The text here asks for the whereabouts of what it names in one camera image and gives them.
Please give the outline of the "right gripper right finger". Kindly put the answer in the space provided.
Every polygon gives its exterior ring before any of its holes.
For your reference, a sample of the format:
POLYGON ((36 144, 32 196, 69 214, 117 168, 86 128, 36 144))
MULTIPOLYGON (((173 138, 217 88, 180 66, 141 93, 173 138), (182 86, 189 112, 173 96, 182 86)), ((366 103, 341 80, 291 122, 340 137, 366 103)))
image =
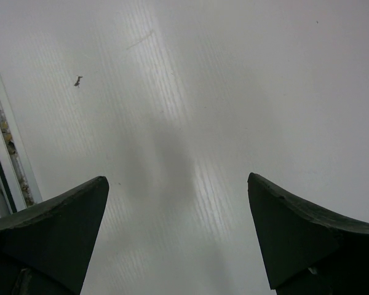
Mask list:
POLYGON ((248 199, 269 286, 277 294, 369 294, 369 223, 250 173, 248 199))

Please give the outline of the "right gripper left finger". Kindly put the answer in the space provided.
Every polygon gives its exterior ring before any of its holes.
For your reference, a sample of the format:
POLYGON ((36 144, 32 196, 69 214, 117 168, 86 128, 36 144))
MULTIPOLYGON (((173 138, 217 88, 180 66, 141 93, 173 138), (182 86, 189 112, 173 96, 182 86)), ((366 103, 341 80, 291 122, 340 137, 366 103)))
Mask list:
POLYGON ((108 192, 98 176, 0 218, 0 294, 80 294, 108 192))

